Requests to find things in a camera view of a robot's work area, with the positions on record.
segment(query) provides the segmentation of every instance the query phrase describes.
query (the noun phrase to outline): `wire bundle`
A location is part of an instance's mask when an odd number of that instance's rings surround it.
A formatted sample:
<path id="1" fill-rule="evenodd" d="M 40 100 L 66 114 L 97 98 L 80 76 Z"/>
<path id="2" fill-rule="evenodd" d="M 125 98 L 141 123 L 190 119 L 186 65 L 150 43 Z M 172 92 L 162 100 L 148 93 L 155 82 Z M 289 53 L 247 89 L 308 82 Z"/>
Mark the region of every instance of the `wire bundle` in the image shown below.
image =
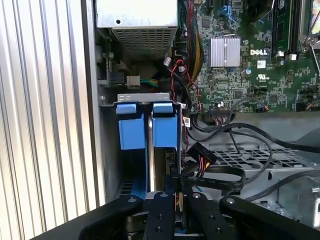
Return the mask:
<path id="1" fill-rule="evenodd" d="M 204 48 L 199 33 L 197 12 L 195 11 L 193 0 L 181 0 L 182 13 L 179 19 L 181 28 L 186 26 L 187 32 L 187 52 L 188 52 L 188 72 L 191 76 L 189 85 L 193 85 L 204 63 Z"/>
<path id="2" fill-rule="evenodd" d="M 141 84 L 149 84 L 149 85 L 151 85 L 151 86 L 153 86 L 155 88 L 159 87 L 158 80 L 152 79 L 152 78 L 151 79 L 143 79 L 143 78 L 141 78 L 140 79 L 140 83 Z"/>

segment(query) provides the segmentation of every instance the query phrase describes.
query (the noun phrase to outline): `chip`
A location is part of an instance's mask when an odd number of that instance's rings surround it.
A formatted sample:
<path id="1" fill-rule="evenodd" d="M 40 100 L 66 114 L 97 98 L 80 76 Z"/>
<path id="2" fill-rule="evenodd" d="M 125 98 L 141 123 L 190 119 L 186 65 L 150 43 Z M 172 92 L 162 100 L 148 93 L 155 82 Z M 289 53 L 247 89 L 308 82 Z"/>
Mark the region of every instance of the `chip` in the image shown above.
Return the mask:
<path id="1" fill-rule="evenodd" d="M 270 95 L 270 103 L 277 103 L 278 95 Z"/>
<path id="2" fill-rule="evenodd" d="M 210 28 L 210 19 L 208 18 L 202 19 L 201 26 L 206 29 Z"/>
<path id="3" fill-rule="evenodd" d="M 242 91 L 241 91 L 241 90 L 236 90 L 236 91 L 234 91 L 234 98 L 235 98 L 235 99 L 240 99 L 240 98 L 242 98 Z"/>

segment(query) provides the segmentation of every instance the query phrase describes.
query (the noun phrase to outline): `yellow wire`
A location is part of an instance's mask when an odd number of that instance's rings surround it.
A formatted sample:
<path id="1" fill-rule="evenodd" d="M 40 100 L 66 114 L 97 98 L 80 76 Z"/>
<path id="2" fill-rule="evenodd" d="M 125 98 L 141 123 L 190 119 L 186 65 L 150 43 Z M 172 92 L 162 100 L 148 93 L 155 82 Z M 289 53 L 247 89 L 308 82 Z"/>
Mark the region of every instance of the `yellow wire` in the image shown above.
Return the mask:
<path id="1" fill-rule="evenodd" d="M 196 54 L 195 54 L 195 63 L 194 63 L 194 68 L 193 68 L 193 73 L 192 73 L 192 81 L 196 80 L 196 74 L 199 71 L 200 68 L 200 36 L 197 34 L 196 39 L 195 39 L 195 45 L 196 45 Z"/>

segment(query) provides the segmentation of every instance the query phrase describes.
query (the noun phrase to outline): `screw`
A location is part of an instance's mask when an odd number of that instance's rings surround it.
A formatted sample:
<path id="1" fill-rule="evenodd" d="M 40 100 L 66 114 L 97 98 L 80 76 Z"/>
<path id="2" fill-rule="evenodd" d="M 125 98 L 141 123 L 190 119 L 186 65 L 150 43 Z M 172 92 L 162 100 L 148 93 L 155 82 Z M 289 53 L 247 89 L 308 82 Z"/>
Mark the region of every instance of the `screw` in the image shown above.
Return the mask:
<path id="1" fill-rule="evenodd" d="M 115 54 L 111 51 L 109 52 L 109 60 L 112 60 L 115 58 Z"/>
<path id="2" fill-rule="evenodd" d="M 135 199 L 135 198 L 133 198 L 133 197 L 128 200 L 129 203 L 134 203 L 134 202 L 136 202 L 136 201 L 137 201 L 137 199 Z"/>
<path id="3" fill-rule="evenodd" d="M 198 199 L 198 198 L 201 198 L 201 195 L 199 193 L 194 193 L 192 197 Z"/>
<path id="4" fill-rule="evenodd" d="M 225 201 L 226 201 L 228 204 L 235 204 L 235 203 L 236 203 L 236 201 L 235 201 L 234 199 L 232 199 L 232 198 L 227 198 Z"/>

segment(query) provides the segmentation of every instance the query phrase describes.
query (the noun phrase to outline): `silver heatsink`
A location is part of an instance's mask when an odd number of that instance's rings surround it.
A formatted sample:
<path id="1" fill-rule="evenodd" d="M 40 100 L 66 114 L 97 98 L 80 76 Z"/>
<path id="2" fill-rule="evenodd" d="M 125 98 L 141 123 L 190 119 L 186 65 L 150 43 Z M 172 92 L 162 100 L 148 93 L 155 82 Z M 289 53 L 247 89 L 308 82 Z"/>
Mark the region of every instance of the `silver heatsink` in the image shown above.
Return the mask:
<path id="1" fill-rule="evenodd" d="M 96 24 L 111 29 L 133 60 L 162 59 L 178 26 L 177 0 L 97 0 Z"/>
<path id="2" fill-rule="evenodd" d="M 217 36 L 209 40 L 209 66 L 212 68 L 240 66 L 241 39 L 238 36 Z"/>

